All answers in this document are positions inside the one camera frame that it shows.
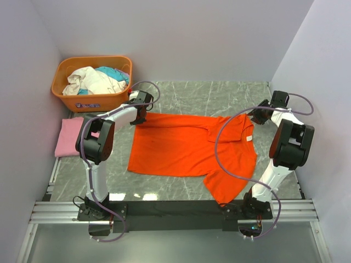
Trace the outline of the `orange t shirt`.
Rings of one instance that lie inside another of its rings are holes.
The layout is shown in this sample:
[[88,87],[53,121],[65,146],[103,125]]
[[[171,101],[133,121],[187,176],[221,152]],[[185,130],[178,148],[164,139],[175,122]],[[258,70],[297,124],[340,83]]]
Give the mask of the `orange t shirt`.
[[254,125],[246,114],[206,117],[150,113],[135,128],[128,171],[144,175],[197,177],[219,203],[246,187],[257,154]]

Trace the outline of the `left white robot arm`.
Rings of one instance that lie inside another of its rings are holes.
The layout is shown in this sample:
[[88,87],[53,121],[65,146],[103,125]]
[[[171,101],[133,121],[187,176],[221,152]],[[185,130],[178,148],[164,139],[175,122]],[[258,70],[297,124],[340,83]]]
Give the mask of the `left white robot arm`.
[[97,220],[106,219],[110,212],[105,161],[112,153],[114,133],[128,124],[144,123],[148,106],[153,103],[154,97],[150,93],[137,90],[131,92],[129,100],[118,108],[99,115],[87,114],[83,118],[75,148],[86,170],[84,203]]

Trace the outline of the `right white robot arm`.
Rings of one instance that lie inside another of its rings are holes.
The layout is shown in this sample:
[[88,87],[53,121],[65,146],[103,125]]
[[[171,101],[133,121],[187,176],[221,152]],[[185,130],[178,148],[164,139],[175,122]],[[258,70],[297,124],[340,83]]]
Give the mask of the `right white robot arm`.
[[290,94],[274,91],[271,100],[264,100],[249,115],[257,124],[270,120],[277,131],[269,149],[269,164],[244,195],[241,214],[248,219],[272,216],[271,200],[285,177],[307,162],[315,128],[299,121],[288,108]]

